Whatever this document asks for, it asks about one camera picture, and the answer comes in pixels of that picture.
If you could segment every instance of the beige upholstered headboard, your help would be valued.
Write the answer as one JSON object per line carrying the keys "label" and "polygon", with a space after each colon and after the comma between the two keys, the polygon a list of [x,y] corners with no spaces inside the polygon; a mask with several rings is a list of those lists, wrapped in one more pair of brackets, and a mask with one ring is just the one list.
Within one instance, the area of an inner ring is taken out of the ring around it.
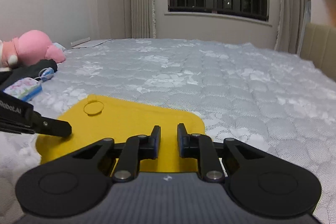
{"label": "beige upholstered headboard", "polygon": [[336,81],[336,28],[308,23],[300,57]]}

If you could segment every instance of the pink plush toy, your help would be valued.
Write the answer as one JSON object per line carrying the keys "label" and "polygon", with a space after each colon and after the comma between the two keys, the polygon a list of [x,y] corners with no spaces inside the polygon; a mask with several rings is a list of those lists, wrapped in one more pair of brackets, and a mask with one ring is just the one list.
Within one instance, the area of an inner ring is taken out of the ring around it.
{"label": "pink plush toy", "polygon": [[34,65],[41,59],[53,59],[56,63],[65,61],[65,55],[50,38],[41,31],[32,30],[20,38],[0,43],[1,67],[14,68],[19,64]]}

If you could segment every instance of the yellow cloth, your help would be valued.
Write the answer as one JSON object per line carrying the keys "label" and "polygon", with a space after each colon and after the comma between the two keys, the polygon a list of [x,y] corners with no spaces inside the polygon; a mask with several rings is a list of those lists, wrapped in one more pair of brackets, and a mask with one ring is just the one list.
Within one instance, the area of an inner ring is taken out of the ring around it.
{"label": "yellow cloth", "polygon": [[36,148],[42,156],[42,164],[103,138],[110,137],[115,143],[121,143],[134,135],[150,135],[158,125],[161,127],[159,158],[142,160],[140,170],[168,173],[197,170],[196,160],[179,157],[177,145],[179,123],[184,123],[189,134],[205,133],[203,121],[190,112],[89,95],[59,119],[70,123],[72,135],[66,139],[39,135]]}

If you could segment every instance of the bed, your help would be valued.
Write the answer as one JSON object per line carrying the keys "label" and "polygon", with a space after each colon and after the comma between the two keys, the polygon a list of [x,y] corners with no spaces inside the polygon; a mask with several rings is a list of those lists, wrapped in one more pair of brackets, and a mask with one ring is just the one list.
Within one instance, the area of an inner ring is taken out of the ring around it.
{"label": "bed", "polygon": [[[323,187],[315,216],[336,223],[336,83],[311,61],[250,43],[176,39],[113,40],[66,57],[31,102],[44,116],[88,94],[193,112],[214,141],[234,137],[313,172]],[[0,133],[2,224],[22,214],[13,185],[39,164],[35,139]]]}

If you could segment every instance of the circular mount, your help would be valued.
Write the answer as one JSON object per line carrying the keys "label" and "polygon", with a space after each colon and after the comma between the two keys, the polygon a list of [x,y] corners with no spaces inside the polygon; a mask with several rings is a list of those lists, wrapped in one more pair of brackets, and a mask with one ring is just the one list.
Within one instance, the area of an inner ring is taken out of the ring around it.
{"label": "circular mount", "polygon": [[252,160],[230,178],[229,194],[245,210],[270,218],[311,213],[321,195],[318,179],[284,160]]}
{"label": "circular mount", "polygon": [[103,174],[87,170],[87,165],[67,167],[60,170],[47,163],[19,178],[16,197],[24,212],[45,218],[71,217],[103,200],[110,187]]}
{"label": "circular mount", "polygon": [[206,177],[210,180],[219,180],[223,177],[223,174],[219,171],[209,171],[206,173]]}
{"label": "circular mount", "polygon": [[114,177],[120,180],[126,180],[131,177],[131,173],[127,170],[119,170],[114,173]]}

